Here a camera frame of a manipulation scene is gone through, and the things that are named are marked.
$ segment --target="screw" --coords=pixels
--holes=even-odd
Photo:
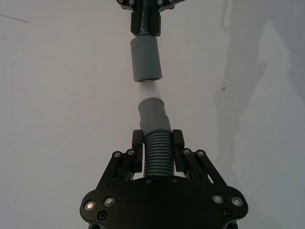
[[[190,154],[190,150],[189,149],[185,149],[185,150],[183,150],[183,153],[184,154]]]
[[[105,201],[104,201],[105,206],[111,206],[112,204],[114,204],[114,198],[108,197],[105,199]]]
[[[173,182],[174,182],[174,183],[177,183],[178,181],[179,181],[179,178],[177,178],[177,177],[174,177],[174,178],[173,178]]]
[[[120,152],[116,152],[115,154],[114,154],[114,157],[120,157],[121,156],[121,153]]]
[[[232,203],[238,207],[241,207],[243,205],[243,201],[239,197],[233,197]]]
[[[99,219],[99,220],[105,220],[106,218],[107,218],[107,212],[106,211],[101,211],[97,215],[97,219]]]
[[[203,156],[203,155],[204,155],[204,151],[202,151],[202,150],[198,151],[198,152],[197,152],[197,155],[198,155],[198,156]]]
[[[95,202],[93,200],[89,200],[86,204],[85,204],[85,210],[91,210],[93,209],[95,206]]]
[[[213,200],[214,200],[214,202],[217,203],[217,204],[221,204],[221,203],[223,203],[223,201],[224,201],[224,199],[223,199],[222,196],[220,196],[220,195],[214,195],[214,196],[213,196]]]
[[[133,155],[133,154],[134,154],[134,151],[133,151],[133,150],[129,150],[129,151],[128,151],[128,154],[129,154],[129,155]]]
[[[231,211],[229,210],[229,209],[227,209],[227,208],[224,208],[223,209],[223,215],[224,216],[227,216],[227,217],[229,217],[229,216],[231,216]]]
[[[161,6],[163,4],[163,0],[157,0],[157,4]]]

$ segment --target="gray cylinder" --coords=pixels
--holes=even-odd
[[[139,36],[130,42],[132,50],[133,79],[159,80],[162,78],[157,38]]]
[[[156,132],[172,132],[170,121],[165,113],[164,103],[161,99],[150,98],[139,105],[140,127],[144,137]]]

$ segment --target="black metal plate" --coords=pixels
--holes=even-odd
[[[107,229],[224,229],[228,223],[246,216],[248,205],[235,188],[204,183],[184,177],[173,182],[173,177],[147,177],[97,189],[88,193],[81,203],[82,218]],[[218,194],[224,202],[217,204],[212,196]],[[107,197],[115,202],[105,206]],[[241,207],[231,199],[239,197]],[[88,200],[96,202],[92,210],[85,210]],[[223,210],[228,209],[230,216]],[[105,220],[98,220],[101,211],[107,212]]]

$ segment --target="white background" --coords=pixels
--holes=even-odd
[[[130,12],[116,0],[2,0],[0,228],[84,229],[83,196],[139,128]],[[162,13],[172,128],[244,193],[241,229],[300,229],[305,1],[188,0]]]

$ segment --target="white wall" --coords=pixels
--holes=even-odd
[[[29,21],[0,17],[0,227],[87,228],[83,196],[139,128],[130,13],[3,0],[0,14]],[[188,0],[162,17],[172,128],[244,193],[241,229],[303,228],[305,1]]]

